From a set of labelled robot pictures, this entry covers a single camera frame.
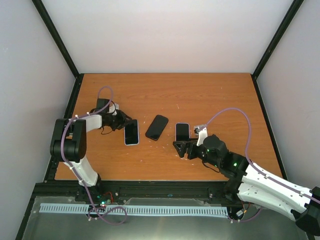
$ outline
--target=white-edged smartphone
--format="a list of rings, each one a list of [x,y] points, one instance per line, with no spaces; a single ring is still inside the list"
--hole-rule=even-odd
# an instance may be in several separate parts
[[[188,141],[190,138],[190,125],[185,122],[178,122],[175,124],[175,140]]]
[[[137,145],[139,143],[139,125],[138,120],[131,120],[124,127],[124,144],[126,146]]]

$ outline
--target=brown wooden surface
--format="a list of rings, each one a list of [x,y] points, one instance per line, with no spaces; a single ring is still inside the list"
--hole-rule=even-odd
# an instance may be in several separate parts
[[[249,73],[85,74],[73,114],[82,115],[94,108],[97,93],[105,85],[113,88],[113,101],[120,109],[138,120],[140,143],[125,146],[123,129],[108,135],[101,135],[100,130],[89,132],[86,155],[103,180],[225,180],[220,173],[205,168],[198,158],[178,157],[172,143],[176,123],[189,123],[193,129],[228,107],[240,108],[250,118],[250,158],[281,176]],[[110,97],[109,90],[103,90],[101,97]],[[159,140],[153,141],[145,133],[157,114],[169,122]],[[216,134],[230,151],[244,154],[248,126],[241,113],[231,110],[218,116],[208,126],[208,133]],[[59,163],[55,179],[75,177]]]

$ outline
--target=white arm segment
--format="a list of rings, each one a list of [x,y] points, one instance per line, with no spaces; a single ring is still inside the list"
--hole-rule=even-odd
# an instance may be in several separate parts
[[[267,174],[268,177],[262,176],[251,165],[249,165],[245,171],[247,175],[242,177],[243,183],[238,189],[239,193],[237,195],[240,200],[259,204],[263,207],[281,213],[291,220],[295,220],[291,213],[292,209],[299,213],[306,210],[305,204],[309,204],[310,199],[302,196],[301,194],[312,196],[309,188],[286,181],[283,178],[266,171],[256,163],[254,163],[254,165]],[[301,194],[293,192],[290,189],[275,183],[270,180],[269,177],[298,190]]]
[[[94,129],[99,129],[102,126],[102,117],[100,115],[86,116],[82,119],[84,119],[86,123],[86,132],[90,132]],[[80,162],[71,161],[70,163],[73,164],[77,173],[80,175],[83,181],[85,181],[86,186],[92,187],[96,185],[98,174],[91,167],[87,156],[84,156],[84,158],[82,158]]]

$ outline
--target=black smartphone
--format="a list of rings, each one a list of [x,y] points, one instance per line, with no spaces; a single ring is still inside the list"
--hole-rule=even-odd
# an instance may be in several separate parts
[[[124,127],[124,144],[127,146],[137,145],[139,143],[139,126],[138,120],[131,120],[128,125]]]
[[[168,121],[168,118],[166,118],[165,116],[155,116],[151,125],[146,131],[145,136],[149,139],[157,141],[160,135],[162,134],[163,130],[165,129]]]
[[[190,138],[190,126],[188,123],[179,122],[175,125],[175,140],[188,141]]]

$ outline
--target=black corner post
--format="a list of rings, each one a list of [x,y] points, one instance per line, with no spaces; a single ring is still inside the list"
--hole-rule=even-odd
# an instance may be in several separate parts
[[[278,45],[280,39],[282,38],[283,34],[287,30],[289,24],[291,23],[292,19],[296,15],[297,11],[299,10],[301,4],[304,0],[293,0],[290,8],[286,12],[280,26],[278,27],[277,31],[275,32],[269,46],[265,50],[260,62],[256,66],[254,73],[252,74],[253,81],[256,81],[262,72],[263,68],[265,67],[267,61],[269,60],[271,54],[275,50],[276,46]]]
[[[59,48],[64,60],[66,61],[66,64],[68,64],[73,76],[75,77],[75,79],[77,79],[79,77],[79,72],[76,68],[76,65],[72,61],[71,56],[69,55],[68,50],[64,42],[62,41],[54,23],[52,22],[43,2],[41,0],[32,0],[32,2],[39,12],[44,24],[48,28],[53,40],[55,41],[55,44]]]

